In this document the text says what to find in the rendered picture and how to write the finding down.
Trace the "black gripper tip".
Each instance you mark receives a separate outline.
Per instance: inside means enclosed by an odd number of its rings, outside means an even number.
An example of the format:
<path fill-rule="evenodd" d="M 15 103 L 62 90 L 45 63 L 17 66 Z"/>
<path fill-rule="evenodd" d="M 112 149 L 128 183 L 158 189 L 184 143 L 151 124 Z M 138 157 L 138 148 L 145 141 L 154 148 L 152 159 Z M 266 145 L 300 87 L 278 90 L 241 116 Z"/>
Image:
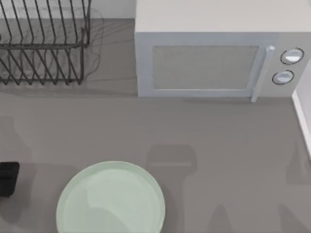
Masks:
<path fill-rule="evenodd" d="M 9 198 L 13 195 L 19 169 L 19 162 L 0 162 L 0 198 Z"/>

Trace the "microwave oven door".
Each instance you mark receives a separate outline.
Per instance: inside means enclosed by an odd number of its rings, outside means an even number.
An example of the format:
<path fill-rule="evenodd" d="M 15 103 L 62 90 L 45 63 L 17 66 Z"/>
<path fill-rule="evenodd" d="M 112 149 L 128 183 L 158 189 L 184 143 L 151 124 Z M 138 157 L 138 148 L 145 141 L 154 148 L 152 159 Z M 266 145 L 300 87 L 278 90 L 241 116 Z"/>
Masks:
<path fill-rule="evenodd" d="M 277 33 L 135 32 L 139 97 L 246 98 Z"/>

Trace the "pale microwave oven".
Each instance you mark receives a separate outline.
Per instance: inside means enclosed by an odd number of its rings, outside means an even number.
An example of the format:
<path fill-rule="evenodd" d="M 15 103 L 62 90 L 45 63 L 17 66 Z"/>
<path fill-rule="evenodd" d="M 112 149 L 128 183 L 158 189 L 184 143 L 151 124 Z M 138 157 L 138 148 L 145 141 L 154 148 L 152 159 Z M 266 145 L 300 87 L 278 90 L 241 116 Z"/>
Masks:
<path fill-rule="evenodd" d="M 259 98 L 289 98 L 311 59 L 311 0 L 137 0 L 135 32 L 255 32 L 279 35 Z M 285 65 L 286 50 L 300 48 L 301 61 Z M 290 70 L 294 79 L 272 77 Z"/>

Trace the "small microwave knob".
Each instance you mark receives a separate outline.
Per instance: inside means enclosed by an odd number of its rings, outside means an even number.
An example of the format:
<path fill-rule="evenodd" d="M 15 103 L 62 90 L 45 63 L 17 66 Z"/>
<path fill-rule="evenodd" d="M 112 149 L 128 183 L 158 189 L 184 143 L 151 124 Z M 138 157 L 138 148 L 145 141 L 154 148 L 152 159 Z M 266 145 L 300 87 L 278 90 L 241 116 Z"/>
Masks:
<path fill-rule="evenodd" d="M 277 72 L 273 75 L 272 81 L 276 85 L 285 85 L 294 79 L 294 73 L 290 70 Z"/>

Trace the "pale green plate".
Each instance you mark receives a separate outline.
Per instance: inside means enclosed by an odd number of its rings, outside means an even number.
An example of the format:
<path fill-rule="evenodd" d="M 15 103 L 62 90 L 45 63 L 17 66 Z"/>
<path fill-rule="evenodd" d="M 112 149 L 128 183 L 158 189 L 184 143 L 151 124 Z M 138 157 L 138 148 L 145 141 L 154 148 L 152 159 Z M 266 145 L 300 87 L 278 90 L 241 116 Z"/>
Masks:
<path fill-rule="evenodd" d="M 57 233 L 162 233 L 165 199 L 157 180 L 125 161 L 93 164 L 62 190 Z"/>

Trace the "large microwave knob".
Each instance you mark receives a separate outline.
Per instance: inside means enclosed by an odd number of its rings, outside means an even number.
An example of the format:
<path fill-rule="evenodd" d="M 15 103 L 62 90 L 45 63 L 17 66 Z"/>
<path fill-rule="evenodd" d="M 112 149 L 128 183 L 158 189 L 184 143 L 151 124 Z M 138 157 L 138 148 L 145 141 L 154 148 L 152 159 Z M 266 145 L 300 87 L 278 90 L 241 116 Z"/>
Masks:
<path fill-rule="evenodd" d="M 284 51 L 280 56 L 280 61 L 285 65 L 298 63 L 304 57 L 304 51 L 300 48 Z"/>

